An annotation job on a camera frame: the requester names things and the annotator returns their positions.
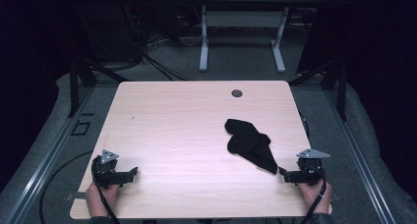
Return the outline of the grey metal table bracket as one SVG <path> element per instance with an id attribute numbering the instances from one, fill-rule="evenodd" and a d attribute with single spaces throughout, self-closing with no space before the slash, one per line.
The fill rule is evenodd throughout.
<path id="1" fill-rule="evenodd" d="M 65 200 L 74 201 L 75 199 L 85 199 L 86 195 L 84 192 L 67 193 Z"/>

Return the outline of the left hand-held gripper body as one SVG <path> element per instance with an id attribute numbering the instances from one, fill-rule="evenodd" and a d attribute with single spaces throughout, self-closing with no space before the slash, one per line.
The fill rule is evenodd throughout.
<path id="1" fill-rule="evenodd" d="M 126 177 L 132 176 L 128 172 L 117 172 L 115 170 L 117 165 L 118 154 L 109 150 L 103 150 L 91 164 L 91 173 L 93 180 L 102 188 L 107 189 L 110 185 L 123 186 L 123 181 Z"/>

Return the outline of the black metal stand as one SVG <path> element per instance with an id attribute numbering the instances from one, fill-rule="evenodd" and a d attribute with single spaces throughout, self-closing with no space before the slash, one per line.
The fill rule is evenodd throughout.
<path id="1" fill-rule="evenodd" d="M 93 70 L 103 73 L 118 83 L 127 81 L 126 78 L 105 68 L 103 65 L 97 61 L 92 60 L 91 58 L 75 57 L 69 72 L 71 98 L 69 118 L 73 117 L 80 108 L 79 81 L 82 81 L 82 83 L 87 87 L 94 87 L 97 84 L 97 79 L 92 73 Z"/>
<path id="2" fill-rule="evenodd" d="M 341 60 L 329 61 L 317 69 L 307 71 L 300 77 L 289 82 L 291 86 L 295 86 L 303 83 L 304 81 L 312 78 L 313 76 L 324 73 L 324 77 L 320 82 L 322 90 L 337 89 L 336 95 L 336 111 L 343 121 L 346 121 L 345 114 L 345 102 L 346 102 L 346 90 L 347 90 L 347 74 L 346 67 Z"/>

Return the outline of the person's right hand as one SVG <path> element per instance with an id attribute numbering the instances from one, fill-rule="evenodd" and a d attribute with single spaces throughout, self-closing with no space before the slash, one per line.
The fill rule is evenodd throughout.
<path id="1" fill-rule="evenodd" d="M 321 194 L 323 181 L 318 181 L 314 186 L 308 184 L 299 184 L 298 187 L 301 190 L 303 198 L 308 207 L 312 207 L 315 200 L 320 196 L 321 200 L 314 209 L 314 213 L 329 214 L 329 207 L 331 203 L 332 187 L 329 183 L 326 183 L 326 190 Z"/>

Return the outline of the aluminium floor rail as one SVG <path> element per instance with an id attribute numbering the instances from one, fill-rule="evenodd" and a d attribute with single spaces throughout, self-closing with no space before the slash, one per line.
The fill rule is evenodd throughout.
<path id="1" fill-rule="evenodd" d="M 357 139 L 350 128 L 349 123 L 343 120 L 339 115 L 336 106 L 336 98 L 331 91 L 324 91 L 324 96 L 329 104 L 332 114 L 336 118 L 337 124 L 341 128 L 344 137 L 347 141 L 348 154 L 351 157 L 356 171 L 362 181 L 362 184 L 368 194 L 374 210 L 381 222 L 381 224 L 397 224 L 391 210 L 387 205 L 387 201 L 378 185 L 370 167 L 359 147 Z"/>
<path id="2" fill-rule="evenodd" d="M 89 163 L 101 113 L 87 88 L 74 116 L 59 97 L 30 152 L 0 194 L 0 224 L 68 224 L 70 209 Z"/>

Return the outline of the white desk with grey legs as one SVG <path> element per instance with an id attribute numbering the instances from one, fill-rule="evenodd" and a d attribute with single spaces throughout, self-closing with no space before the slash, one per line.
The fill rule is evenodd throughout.
<path id="1" fill-rule="evenodd" d="M 279 73 L 285 72 L 280 43 L 288 18 L 289 7 L 284 6 L 277 11 L 214 11 L 207 5 L 202 6 L 202 49 L 200 57 L 200 70 L 205 72 L 209 62 L 208 28 L 275 28 L 275 39 L 270 42 L 276 69 Z"/>

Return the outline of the black sock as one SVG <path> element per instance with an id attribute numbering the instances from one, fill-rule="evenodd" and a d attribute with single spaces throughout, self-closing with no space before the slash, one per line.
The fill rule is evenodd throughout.
<path id="1" fill-rule="evenodd" d="M 270 144 L 270 138 L 260 133 L 250 122 L 228 119 L 224 127 L 226 132 L 231 135 L 229 143 L 233 146 L 255 147 L 260 144 Z"/>
<path id="2" fill-rule="evenodd" d="M 273 175 L 277 173 L 278 166 L 269 148 L 270 139 L 265 134 L 234 135 L 227 144 L 230 153 L 238 154 L 259 168 Z"/>

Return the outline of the person's left hand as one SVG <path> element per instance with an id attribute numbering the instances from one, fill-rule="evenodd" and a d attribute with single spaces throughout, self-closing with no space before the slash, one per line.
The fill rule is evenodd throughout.
<path id="1" fill-rule="evenodd" d="M 110 208 L 113 208 L 116 202 L 118 189 L 118 185 L 111 185 L 107 189 L 99 191 L 98 187 L 94 183 L 91 183 L 86 190 L 86 202 L 89 215 L 91 217 L 108 217 L 108 211 L 105 208 L 100 195 L 103 195 Z"/>

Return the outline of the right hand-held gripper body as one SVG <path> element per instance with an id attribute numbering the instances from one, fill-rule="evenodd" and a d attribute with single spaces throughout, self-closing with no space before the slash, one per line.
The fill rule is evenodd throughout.
<path id="1" fill-rule="evenodd" d="M 287 182 L 294 184 L 306 183 L 313 186 L 325 177 L 322 160 L 330 158 L 328 153 L 308 148 L 299 152 L 297 157 L 299 170 L 288 172 L 286 174 Z"/>

